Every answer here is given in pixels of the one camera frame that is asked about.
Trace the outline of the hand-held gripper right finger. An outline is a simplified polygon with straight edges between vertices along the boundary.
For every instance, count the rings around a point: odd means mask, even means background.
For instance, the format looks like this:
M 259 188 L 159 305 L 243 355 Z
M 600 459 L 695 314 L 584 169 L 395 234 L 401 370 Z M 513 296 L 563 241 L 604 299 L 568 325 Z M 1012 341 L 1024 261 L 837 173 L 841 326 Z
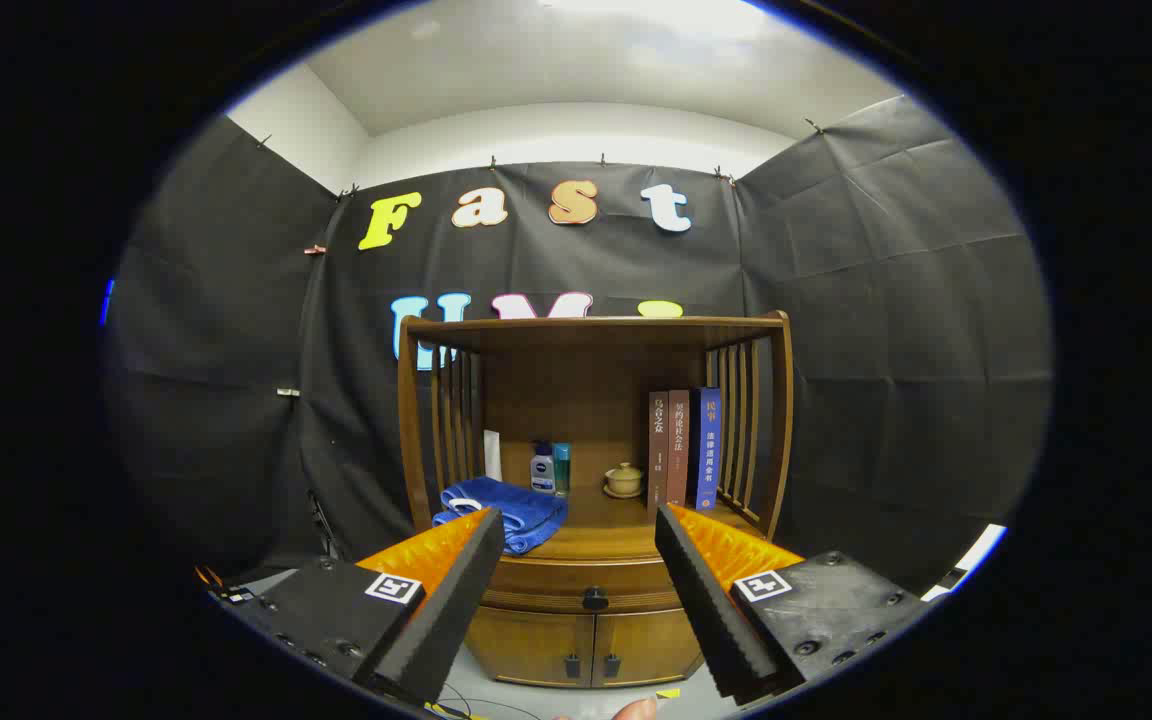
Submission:
M 677 505 L 657 511 L 655 546 L 717 691 L 738 705 L 823 682 L 929 612 L 846 553 L 801 558 Z

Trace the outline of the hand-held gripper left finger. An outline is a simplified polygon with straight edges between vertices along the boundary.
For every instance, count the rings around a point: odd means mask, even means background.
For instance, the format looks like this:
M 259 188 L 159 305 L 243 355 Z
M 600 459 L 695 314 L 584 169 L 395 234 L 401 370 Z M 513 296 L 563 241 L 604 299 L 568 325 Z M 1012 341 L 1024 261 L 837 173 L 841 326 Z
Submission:
M 317 558 L 268 591 L 220 585 L 228 614 L 302 664 L 407 705 L 434 705 L 506 544 L 497 507 L 349 562 Z

